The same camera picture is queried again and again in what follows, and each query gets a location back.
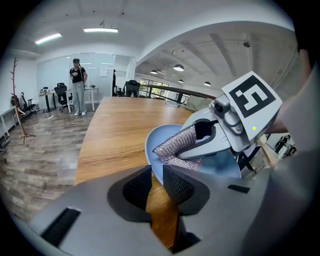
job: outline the woman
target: woman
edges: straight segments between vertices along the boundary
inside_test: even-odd
[[[75,116],[78,116],[80,113],[82,116],[87,114],[84,86],[87,78],[87,72],[80,66],[80,60],[78,58],[73,59],[73,68],[70,69],[70,79],[72,81],[72,102],[75,108]]]

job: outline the black office chair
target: black office chair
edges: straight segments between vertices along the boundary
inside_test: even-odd
[[[22,100],[23,100],[23,109],[22,109],[22,111],[23,112],[30,111],[30,114],[37,113],[37,111],[33,111],[33,108],[36,106],[36,104],[32,104],[33,98],[28,99],[28,103],[27,103],[26,99],[25,99],[25,94],[23,92],[21,92],[21,97],[22,97]]]
[[[135,98],[138,97],[140,89],[140,83],[136,80],[126,81],[123,90],[125,90],[125,96],[131,97],[132,93]]]
[[[58,96],[58,102],[62,105],[62,107],[60,107],[60,111],[61,113],[64,111],[65,108],[68,107],[68,101],[67,101],[67,87],[65,86],[65,84],[63,84],[64,86],[60,85],[60,87],[56,87],[54,88],[56,95]]]

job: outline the black rubber pad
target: black rubber pad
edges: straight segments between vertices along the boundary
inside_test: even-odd
[[[206,205],[210,190],[202,182],[185,175],[183,170],[187,169],[164,165],[163,186],[171,200],[178,206],[180,215],[194,215]]]
[[[66,208],[43,232],[41,237],[53,246],[58,247],[80,213],[76,209]]]
[[[144,166],[114,183],[107,192],[109,205],[126,221],[151,223],[151,215],[146,212],[152,186],[151,170],[150,165]]]
[[[228,189],[247,194],[250,190],[250,187],[231,184],[228,186]]]

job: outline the ceiling beam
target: ceiling beam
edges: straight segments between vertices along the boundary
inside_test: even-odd
[[[218,47],[221,55],[223,56],[226,64],[228,65],[229,69],[230,69],[230,72],[231,74],[236,77],[237,76],[237,72],[236,72],[236,69],[235,69],[235,65],[233,64],[229,54],[228,54],[228,51],[225,47],[225,45],[222,43],[220,37],[218,34],[216,33],[211,33],[210,34],[210,37],[212,39],[212,41],[215,43],[215,45]]]
[[[122,13],[123,14],[125,13],[125,9],[126,9],[128,3],[129,3],[128,0],[122,0],[121,1],[121,9],[120,9],[120,13],[119,13],[120,16],[122,16]]]
[[[297,47],[295,47],[293,49],[291,57],[290,57],[288,63],[286,64],[286,66],[284,67],[282,74],[278,77],[278,79],[274,82],[274,84],[270,85],[273,89],[276,89],[286,79],[286,77],[290,73],[292,67],[294,66],[296,61],[299,59],[298,57],[295,57],[296,52],[297,52]]]
[[[248,69],[249,69],[249,72],[250,71],[254,71],[254,56],[253,56],[253,50],[252,50],[252,47],[253,47],[253,43],[252,43],[252,40],[251,40],[251,36],[249,34],[246,34],[245,35],[245,42],[249,42],[251,44],[250,47],[246,48],[246,51],[247,51],[247,55],[248,55]]]
[[[83,10],[82,10],[82,6],[81,6],[80,0],[77,0],[77,1],[76,1],[76,5],[78,6],[80,15],[84,15],[84,12],[83,12]]]
[[[284,73],[284,68],[285,66],[285,61],[288,59],[288,55],[286,54],[282,54],[282,51],[285,51],[285,49],[289,48],[288,43],[286,45],[283,46],[283,48],[280,49],[280,55],[283,55],[283,58],[281,59],[281,61],[279,61],[279,64],[277,66],[276,71],[274,72],[274,75],[272,77],[272,80],[270,81],[269,85],[271,86],[271,88],[276,84],[276,81],[283,75]]]
[[[250,54],[250,65],[251,70],[255,72],[257,75],[259,75],[260,65],[259,65],[259,59],[260,59],[260,40],[259,37],[255,33],[251,33],[248,36],[248,42],[250,43],[249,54]]]
[[[187,60],[177,56],[176,54],[168,53],[166,51],[161,51],[161,54],[175,60],[176,62],[179,62],[179,64],[188,67],[189,69],[193,70],[194,72],[198,73],[200,76],[202,76],[204,73],[199,71],[194,65],[190,64]]]
[[[203,64],[205,64],[208,69],[212,71],[215,75],[218,74],[217,70],[214,68],[214,66],[207,60],[206,57],[204,57],[198,49],[188,41],[182,41],[180,44],[188,49],[194,56],[196,56]]]

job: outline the black slot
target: black slot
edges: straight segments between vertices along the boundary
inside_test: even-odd
[[[186,227],[181,216],[178,216],[172,253],[179,253],[200,241],[201,240],[195,234],[186,231]]]
[[[41,237],[53,246],[58,247],[80,213],[76,209],[66,208],[43,232]]]
[[[247,194],[249,192],[249,190],[250,190],[250,187],[239,186],[239,185],[232,184],[232,185],[228,186],[228,189]]]

